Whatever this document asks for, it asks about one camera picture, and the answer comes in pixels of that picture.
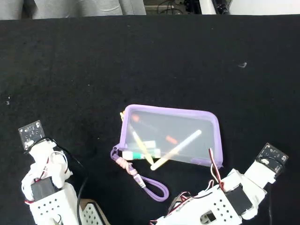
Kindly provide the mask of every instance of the black cloth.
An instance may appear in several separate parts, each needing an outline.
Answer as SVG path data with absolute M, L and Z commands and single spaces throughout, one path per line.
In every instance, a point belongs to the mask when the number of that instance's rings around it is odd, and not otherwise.
M 208 167 L 169 161 L 152 172 L 146 161 L 135 161 L 141 175 L 169 187 L 170 198 L 155 202 L 110 159 L 119 112 L 129 104 L 214 113 L 222 176 L 232 168 L 244 173 L 266 142 L 282 150 L 290 159 L 273 185 L 273 224 L 296 217 L 299 21 L 298 15 L 187 15 L 0 22 L 2 223 L 34 223 L 20 188 L 33 160 L 22 154 L 17 129 L 38 119 L 88 168 L 83 197 L 96 200 L 112 225 L 147 224 L 165 215 L 181 191 L 206 188 Z M 78 191 L 83 177 L 75 164 L 73 171 Z M 268 220 L 266 198 L 244 224 Z

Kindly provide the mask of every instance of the white wire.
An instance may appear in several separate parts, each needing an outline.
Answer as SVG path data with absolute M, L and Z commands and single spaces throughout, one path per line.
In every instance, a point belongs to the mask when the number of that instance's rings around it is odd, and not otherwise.
M 212 171 L 212 164 L 211 164 L 211 166 L 210 166 L 210 173 L 211 173 L 211 175 L 212 175 L 212 177 L 215 179 L 215 181 L 217 182 L 217 183 L 219 183 L 219 181 L 217 180 L 217 178 L 216 178 L 216 176 L 214 175 L 214 172 Z
M 54 151 L 54 152 L 51 152 L 50 156 L 51 156 L 53 153 L 58 153 L 58 154 L 60 154 L 60 155 L 62 155 L 62 156 L 64 157 L 64 159 L 65 159 L 65 161 L 66 161 L 66 169 L 65 169 L 65 171 L 67 171 L 67 169 L 68 169 L 68 160 L 67 160 L 66 155 L 65 155 L 64 153 L 62 153 L 61 151 Z
M 62 156 L 64 157 L 64 159 L 65 159 L 65 161 L 66 161 L 66 169 L 65 169 L 65 171 L 67 171 L 67 169 L 68 169 L 68 160 L 67 160 L 66 155 L 65 155 L 64 153 L 62 153 L 61 151 L 53 151 L 53 152 L 51 152 L 51 153 L 49 154 L 49 156 L 48 156 L 48 158 L 47 158 L 47 161 L 46 161 L 46 163 L 45 163 L 45 166 L 44 166 L 42 172 L 47 172 L 47 171 L 48 171 L 48 170 L 47 170 L 47 164 L 48 164 L 48 162 L 51 160 L 51 155 L 52 155 L 53 153 L 58 153 L 58 154 L 60 154 L 60 155 L 62 155 Z
M 215 170 L 216 170 L 216 173 L 217 173 L 217 177 L 218 177 L 219 180 L 221 180 L 221 176 L 220 176 L 219 170 L 217 168 L 217 165 L 216 165 L 216 162 L 215 162 L 215 159 L 214 159 L 214 153 L 213 153 L 213 151 L 212 151 L 211 148 L 209 149 L 209 151 L 210 151 L 210 154 L 211 154 L 211 162 L 212 162 L 212 164 L 215 167 Z
M 207 190 L 210 188 L 210 186 L 213 187 L 214 184 L 215 184 L 215 181 L 214 181 L 214 180 L 210 180 L 210 181 L 208 182 L 208 186 L 207 186 L 207 188 L 205 189 L 205 191 L 207 191 Z

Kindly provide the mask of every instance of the purple zipper pouch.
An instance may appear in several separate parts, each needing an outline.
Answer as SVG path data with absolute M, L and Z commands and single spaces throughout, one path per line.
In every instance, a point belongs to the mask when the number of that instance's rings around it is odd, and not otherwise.
M 210 166 L 208 149 L 212 148 L 217 167 L 222 166 L 219 122 L 211 112 L 129 105 L 124 113 L 119 148 L 144 154 L 133 131 L 155 158 L 158 153 L 164 157 L 173 150 L 171 160 Z

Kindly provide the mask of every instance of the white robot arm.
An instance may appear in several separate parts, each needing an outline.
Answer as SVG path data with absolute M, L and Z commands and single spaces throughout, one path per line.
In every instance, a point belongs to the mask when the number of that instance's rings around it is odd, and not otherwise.
M 37 225 L 103 225 L 95 203 L 82 211 L 73 186 L 67 180 L 73 173 L 67 157 L 53 139 L 46 138 L 40 121 L 19 129 L 25 153 L 35 162 L 22 180 L 25 203 Z
M 258 205 L 267 192 L 267 183 L 274 183 L 283 171 L 288 156 L 266 144 L 245 174 L 232 169 L 222 185 L 201 191 L 197 196 L 180 195 L 168 215 L 150 224 L 156 225 L 240 225 L 242 219 L 257 215 Z

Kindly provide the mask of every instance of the green marker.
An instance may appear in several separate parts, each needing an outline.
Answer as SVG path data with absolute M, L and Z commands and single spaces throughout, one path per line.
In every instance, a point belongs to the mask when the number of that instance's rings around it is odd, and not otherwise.
M 148 152 L 152 158 L 161 157 L 160 149 L 148 149 Z M 145 159 L 144 154 L 132 151 L 122 151 L 122 157 L 125 160 Z

